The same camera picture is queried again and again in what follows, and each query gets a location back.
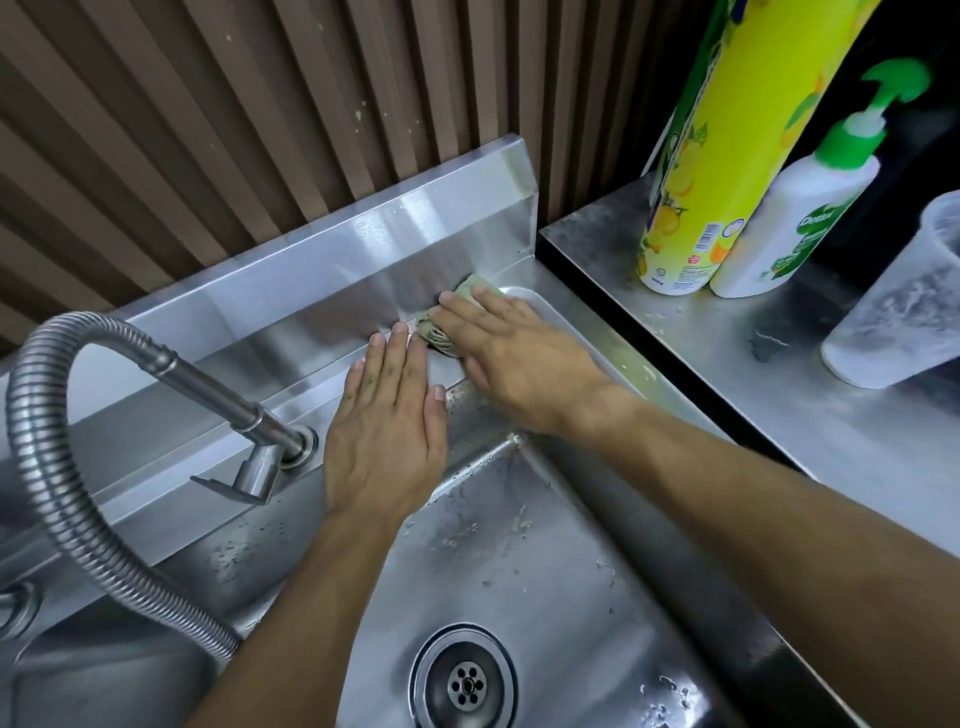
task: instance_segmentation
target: drain ring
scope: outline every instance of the drain ring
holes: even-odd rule
[[[515,706],[513,666],[484,629],[446,627],[427,640],[414,661],[410,712],[420,728],[507,728]]]

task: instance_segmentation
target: faucet spout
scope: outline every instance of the faucet spout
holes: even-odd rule
[[[66,385],[77,354],[87,344],[126,356],[254,443],[254,454],[232,489],[241,500],[265,502],[280,470],[313,455],[316,434],[282,423],[261,404],[240,397],[143,331],[99,313],[50,319],[27,338],[13,365],[7,390],[11,450],[34,512],[57,547],[119,603],[180,631],[213,657],[228,660],[240,646],[236,631],[154,573],[113,532],[84,486],[67,437]]]

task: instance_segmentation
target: person's left hand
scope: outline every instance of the person's left hand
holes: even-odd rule
[[[400,522],[421,508],[446,467],[446,392],[426,388],[426,342],[407,327],[374,334],[353,362],[326,434],[327,509]]]

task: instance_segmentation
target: flexible faucet hose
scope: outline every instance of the flexible faucet hose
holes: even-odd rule
[[[99,313],[62,314],[27,338],[10,375],[7,431],[34,512],[60,551],[116,601],[228,660],[240,646],[236,632],[133,553],[84,487],[67,439],[66,387],[70,367],[87,344],[109,347],[154,376],[178,361],[143,331]]]

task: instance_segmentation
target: cleaning cloth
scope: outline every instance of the cleaning cloth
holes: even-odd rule
[[[462,299],[466,299],[467,301],[473,303],[473,305],[479,306],[480,303],[473,298],[473,294],[471,293],[473,286],[475,285],[479,285],[481,288],[486,288],[497,296],[503,295],[499,289],[496,288],[496,286],[491,285],[489,281],[484,280],[475,274],[467,276],[467,279],[457,286],[457,290],[455,290],[454,293],[457,296],[460,296]],[[426,342],[438,352],[447,356],[462,356],[462,354],[457,351],[457,348],[454,346],[453,342],[450,341],[450,337],[433,325],[433,322],[430,321],[430,317],[427,316],[426,311],[421,311],[417,314],[417,331],[419,331],[420,336],[422,336]]]

